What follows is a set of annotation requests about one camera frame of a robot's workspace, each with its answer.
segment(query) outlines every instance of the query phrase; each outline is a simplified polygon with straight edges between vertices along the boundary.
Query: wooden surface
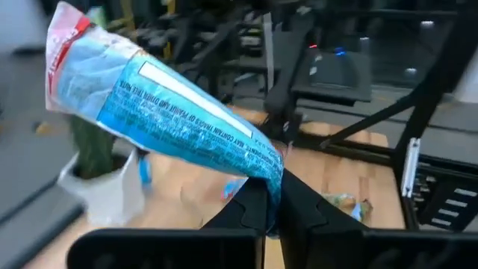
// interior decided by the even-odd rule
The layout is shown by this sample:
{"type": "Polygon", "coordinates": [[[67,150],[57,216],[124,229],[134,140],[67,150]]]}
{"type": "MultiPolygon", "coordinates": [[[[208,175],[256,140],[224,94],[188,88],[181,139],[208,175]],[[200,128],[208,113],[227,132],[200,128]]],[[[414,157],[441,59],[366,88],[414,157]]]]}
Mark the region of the wooden surface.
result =
{"type": "MultiPolygon", "coordinates": [[[[261,122],[265,115],[234,108],[249,121],[261,122]]],[[[306,123],[305,132],[327,135],[341,127],[326,123],[306,123]]],[[[359,132],[352,138],[364,143],[387,146],[382,134],[359,132]]],[[[198,229],[226,202],[219,199],[225,179],[230,176],[197,167],[162,155],[149,155],[152,162],[154,191],[149,195],[144,213],[128,226],[139,228],[198,229]]],[[[355,195],[369,199],[373,211],[366,221],[374,228],[404,228],[398,192],[390,168],[304,149],[293,149],[285,166],[311,188],[320,193],[355,195]]],[[[65,256],[76,238],[98,227],[80,217],[50,243],[27,268],[65,268],[65,256]]],[[[266,269],[284,268],[278,240],[267,239],[266,269]]]]}

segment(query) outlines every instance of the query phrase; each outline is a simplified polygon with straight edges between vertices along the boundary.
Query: snack bag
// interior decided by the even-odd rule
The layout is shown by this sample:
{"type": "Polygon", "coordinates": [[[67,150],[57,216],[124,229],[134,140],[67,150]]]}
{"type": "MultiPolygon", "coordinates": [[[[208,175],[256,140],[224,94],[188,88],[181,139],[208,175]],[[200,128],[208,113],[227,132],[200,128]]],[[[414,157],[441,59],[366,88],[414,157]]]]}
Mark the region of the snack bag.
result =
{"type": "Polygon", "coordinates": [[[150,152],[265,179],[273,220],[283,160],[267,137],[130,40],[61,1],[48,30],[46,70],[50,111],[76,114],[150,152]]]}
{"type": "Polygon", "coordinates": [[[321,194],[328,202],[354,219],[364,222],[373,210],[369,200],[357,202],[352,194],[321,194]]]}

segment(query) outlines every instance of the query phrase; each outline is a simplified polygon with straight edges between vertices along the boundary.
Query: blue snack bag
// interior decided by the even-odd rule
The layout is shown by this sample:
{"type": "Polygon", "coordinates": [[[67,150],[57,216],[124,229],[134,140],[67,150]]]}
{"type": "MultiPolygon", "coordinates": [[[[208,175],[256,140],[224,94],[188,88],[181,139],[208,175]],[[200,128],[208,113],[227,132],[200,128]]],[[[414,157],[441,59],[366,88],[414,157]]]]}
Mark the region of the blue snack bag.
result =
{"type": "Polygon", "coordinates": [[[267,137],[131,41],[85,27],[86,17],[64,2],[58,8],[47,37],[47,108],[76,114],[150,152],[265,179],[272,226],[284,167],[267,137]]]}

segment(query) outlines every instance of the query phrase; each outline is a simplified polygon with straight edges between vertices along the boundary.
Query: green plant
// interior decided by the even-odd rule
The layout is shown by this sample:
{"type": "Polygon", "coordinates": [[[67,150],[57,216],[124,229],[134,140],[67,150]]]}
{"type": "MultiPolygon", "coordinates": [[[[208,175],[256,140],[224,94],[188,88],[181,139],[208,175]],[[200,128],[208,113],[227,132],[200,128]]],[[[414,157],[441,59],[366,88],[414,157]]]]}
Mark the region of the green plant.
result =
{"type": "Polygon", "coordinates": [[[69,117],[69,128],[78,150],[76,176],[94,179],[114,170],[114,135],[77,116],[69,117]]]}

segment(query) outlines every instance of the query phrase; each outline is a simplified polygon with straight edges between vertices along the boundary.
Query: black metal bar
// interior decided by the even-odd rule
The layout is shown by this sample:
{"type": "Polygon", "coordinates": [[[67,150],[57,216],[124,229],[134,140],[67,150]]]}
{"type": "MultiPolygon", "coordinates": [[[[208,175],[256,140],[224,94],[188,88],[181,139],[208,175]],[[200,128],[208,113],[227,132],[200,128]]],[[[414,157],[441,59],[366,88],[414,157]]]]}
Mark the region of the black metal bar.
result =
{"type": "MultiPolygon", "coordinates": [[[[358,7],[362,10],[370,10],[373,6],[372,0],[359,0],[358,7]]],[[[361,17],[356,21],[356,31],[362,35],[367,31],[368,25],[370,24],[370,17],[361,17]]]]}
{"type": "MultiPolygon", "coordinates": [[[[377,146],[369,143],[360,143],[351,140],[338,141],[337,143],[331,144],[325,149],[320,148],[320,141],[327,138],[328,136],[320,134],[309,134],[305,132],[298,132],[294,141],[294,146],[302,149],[312,149],[328,154],[339,155],[341,157],[352,158],[360,161],[372,162],[374,164],[380,164],[385,166],[391,166],[390,161],[384,161],[389,159],[394,154],[394,149],[386,146],[377,146]],[[374,161],[374,157],[369,158],[371,155],[382,155],[383,158],[379,158],[378,161],[374,161]]],[[[460,171],[462,172],[459,176],[463,177],[463,174],[468,175],[478,175],[478,165],[466,163],[463,161],[454,161],[450,159],[435,157],[426,154],[420,154],[419,162],[423,165],[423,169],[427,172],[429,171],[428,167],[440,167],[440,170],[434,170],[435,168],[430,168],[430,173],[433,173],[434,176],[441,173],[446,175],[452,175],[444,171],[460,171]]]]}
{"type": "Polygon", "coordinates": [[[32,194],[28,195],[19,204],[7,210],[5,213],[0,214],[0,226],[3,226],[6,222],[8,222],[13,217],[17,216],[20,212],[22,212],[23,209],[27,208],[33,202],[37,201],[37,199],[44,195],[44,193],[50,191],[54,186],[56,186],[57,180],[58,178],[55,177],[54,179],[47,182],[44,186],[42,186],[32,194]]]}
{"type": "Polygon", "coordinates": [[[462,173],[456,170],[445,169],[441,167],[434,167],[428,165],[418,165],[418,172],[424,175],[433,176],[437,179],[440,178],[451,178],[459,183],[478,183],[478,175],[472,173],[462,173]]]}
{"type": "Polygon", "coordinates": [[[193,50],[193,36],[194,30],[191,28],[191,18],[180,18],[175,20],[174,25],[181,33],[176,41],[173,50],[174,64],[183,64],[190,61],[193,50]]]}
{"type": "Polygon", "coordinates": [[[335,134],[328,136],[320,145],[325,148],[331,143],[346,139],[356,132],[360,132],[361,130],[371,127],[383,120],[388,119],[389,117],[413,107],[415,105],[415,91],[416,90],[414,90],[414,93],[410,93],[408,96],[398,99],[393,105],[384,108],[381,111],[352,124],[351,126],[347,126],[345,129],[342,129],[335,134]]]}
{"type": "Polygon", "coordinates": [[[276,85],[270,89],[264,101],[264,109],[270,114],[287,114],[288,104],[294,101],[291,98],[291,86],[305,49],[305,36],[314,27],[314,17],[310,13],[296,14],[291,20],[291,27],[293,42],[289,43],[289,47],[286,48],[288,51],[285,52],[284,60],[281,62],[281,65],[287,68],[282,68],[276,85]]]}
{"type": "Polygon", "coordinates": [[[262,30],[262,25],[261,24],[252,23],[252,22],[239,22],[239,26],[246,29],[246,30],[249,30],[249,29],[255,29],[255,30],[259,30],[259,31],[262,30]]]}
{"type": "MultiPolygon", "coordinates": [[[[210,61],[217,62],[215,61],[216,57],[216,55],[212,55],[210,61]]],[[[212,64],[208,67],[205,74],[208,78],[208,93],[214,98],[220,99],[219,85],[217,81],[219,79],[219,67],[216,64],[212,64]]]]}
{"type": "MultiPolygon", "coordinates": [[[[327,99],[327,98],[322,98],[320,102],[329,102],[332,104],[339,104],[339,105],[348,105],[346,102],[340,103],[340,101],[335,100],[335,99],[327,99]]],[[[366,113],[358,113],[358,112],[351,112],[351,111],[342,111],[339,108],[322,108],[317,105],[307,105],[307,104],[301,104],[301,108],[308,108],[308,109],[313,109],[316,111],[325,111],[325,112],[331,112],[331,113],[337,113],[337,114],[343,114],[343,115],[348,115],[348,116],[354,116],[354,117],[369,117],[366,113]]],[[[389,117],[388,119],[385,119],[385,121],[391,122],[391,123],[400,123],[404,124],[408,121],[409,119],[407,118],[406,120],[400,120],[400,119],[394,119],[392,117],[389,117]]],[[[473,131],[473,130],[466,130],[466,129],[458,129],[455,127],[448,127],[448,126],[440,126],[434,123],[429,123],[428,124],[429,128],[434,128],[434,129],[440,129],[444,131],[452,131],[452,132],[461,132],[461,133],[466,133],[470,135],[478,135],[478,131],[473,131]]]]}
{"type": "Polygon", "coordinates": [[[334,96],[324,96],[323,94],[318,93],[316,89],[311,87],[292,87],[292,92],[294,93],[297,99],[306,99],[308,101],[325,102],[325,103],[336,104],[336,105],[346,105],[349,107],[354,106],[354,104],[356,103],[355,99],[338,98],[334,96]]]}
{"type": "Polygon", "coordinates": [[[209,55],[215,53],[219,46],[228,40],[228,36],[236,29],[237,24],[237,22],[233,21],[220,25],[219,31],[214,36],[213,40],[201,52],[193,57],[193,61],[205,61],[209,55]]]}
{"type": "Polygon", "coordinates": [[[395,147],[395,153],[392,156],[392,168],[394,169],[395,178],[399,183],[402,181],[408,144],[413,137],[420,138],[423,135],[427,124],[432,118],[432,115],[435,113],[435,109],[443,95],[442,91],[438,92],[434,87],[428,87],[428,89],[430,89],[430,91],[426,94],[423,94],[422,98],[418,100],[422,101],[423,103],[418,103],[415,106],[415,109],[413,110],[409,121],[405,125],[402,135],[400,136],[398,144],[395,147]]]}
{"type": "Polygon", "coordinates": [[[419,222],[415,210],[413,209],[413,202],[409,198],[399,197],[400,205],[402,206],[403,218],[405,221],[405,227],[409,230],[419,230],[419,222]]]}

